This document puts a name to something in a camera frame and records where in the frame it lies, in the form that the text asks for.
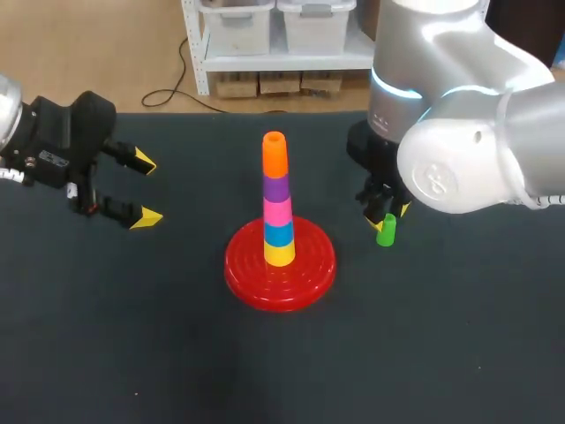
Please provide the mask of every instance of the robot logo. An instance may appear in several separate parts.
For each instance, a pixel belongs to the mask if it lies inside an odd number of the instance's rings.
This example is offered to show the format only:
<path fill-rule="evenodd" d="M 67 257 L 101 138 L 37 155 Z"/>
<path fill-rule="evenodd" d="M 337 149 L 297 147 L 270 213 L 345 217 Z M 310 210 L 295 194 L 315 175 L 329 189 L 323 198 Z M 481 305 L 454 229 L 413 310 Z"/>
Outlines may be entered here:
<path fill-rule="evenodd" d="M 376 113 L 373 114 L 373 123 L 382 131 L 388 133 L 388 121 L 384 117 L 380 117 Z"/>
<path fill-rule="evenodd" d="M 435 201 L 442 201 L 457 191 L 455 175 L 440 163 L 420 163 L 412 177 L 418 190 Z"/>

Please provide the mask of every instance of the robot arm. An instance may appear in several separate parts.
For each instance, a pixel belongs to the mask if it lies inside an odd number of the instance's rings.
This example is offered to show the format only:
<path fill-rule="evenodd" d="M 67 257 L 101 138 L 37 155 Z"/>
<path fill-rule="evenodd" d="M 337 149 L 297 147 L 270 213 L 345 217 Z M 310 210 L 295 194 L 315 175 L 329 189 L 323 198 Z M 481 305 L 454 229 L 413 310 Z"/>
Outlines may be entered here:
<path fill-rule="evenodd" d="M 565 90 L 483 21 L 478 0 L 381 0 L 366 122 L 348 152 L 379 225 L 415 196 L 449 213 L 565 201 Z"/>
<path fill-rule="evenodd" d="M 406 133 L 397 159 L 408 190 L 442 212 L 565 204 L 565 84 L 447 95 Z"/>
<path fill-rule="evenodd" d="M 69 107 L 43 97 L 28 105 L 19 84 L 0 74 L 0 178 L 66 188 L 72 210 L 84 216 L 100 212 L 127 228 L 154 225 L 161 215 L 94 188 L 100 153 L 143 174 L 156 168 L 135 146 L 112 140 L 115 122 L 114 105 L 92 92 Z"/>

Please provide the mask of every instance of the blue ring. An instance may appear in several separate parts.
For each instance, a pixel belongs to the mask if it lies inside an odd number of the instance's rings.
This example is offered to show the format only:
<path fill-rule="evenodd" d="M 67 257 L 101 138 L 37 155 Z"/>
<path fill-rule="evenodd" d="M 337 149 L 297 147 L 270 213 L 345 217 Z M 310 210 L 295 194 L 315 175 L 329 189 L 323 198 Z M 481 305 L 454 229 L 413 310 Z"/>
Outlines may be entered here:
<path fill-rule="evenodd" d="M 283 227 L 274 227 L 268 223 L 264 224 L 264 237 L 265 241 L 273 247 L 288 246 L 294 239 L 294 230 L 292 228 L 292 221 Z"/>

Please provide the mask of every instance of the stacked rings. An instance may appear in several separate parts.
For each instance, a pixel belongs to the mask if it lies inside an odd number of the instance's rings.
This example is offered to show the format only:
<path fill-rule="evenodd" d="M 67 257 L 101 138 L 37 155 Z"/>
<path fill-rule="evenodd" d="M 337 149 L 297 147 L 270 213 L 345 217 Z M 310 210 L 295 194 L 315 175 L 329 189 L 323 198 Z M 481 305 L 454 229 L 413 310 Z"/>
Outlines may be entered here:
<path fill-rule="evenodd" d="M 263 222 L 265 261 L 275 267 L 289 265 L 296 253 L 289 158 L 280 132 L 269 132 L 263 138 Z"/>

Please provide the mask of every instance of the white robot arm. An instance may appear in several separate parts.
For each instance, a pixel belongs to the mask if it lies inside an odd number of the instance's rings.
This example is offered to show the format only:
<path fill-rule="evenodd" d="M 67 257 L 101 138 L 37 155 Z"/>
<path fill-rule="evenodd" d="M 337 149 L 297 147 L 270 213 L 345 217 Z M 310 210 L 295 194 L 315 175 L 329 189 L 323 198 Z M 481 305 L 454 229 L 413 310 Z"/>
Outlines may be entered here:
<path fill-rule="evenodd" d="M 495 34 L 478 3 L 380 2 L 370 131 L 348 141 L 372 174 L 361 197 L 373 223 L 386 191 L 398 217 L 412 196 L 448 213 L 565 202 L 565 85 Z M 396 175 L 374 165 L 396 160 Z"/>

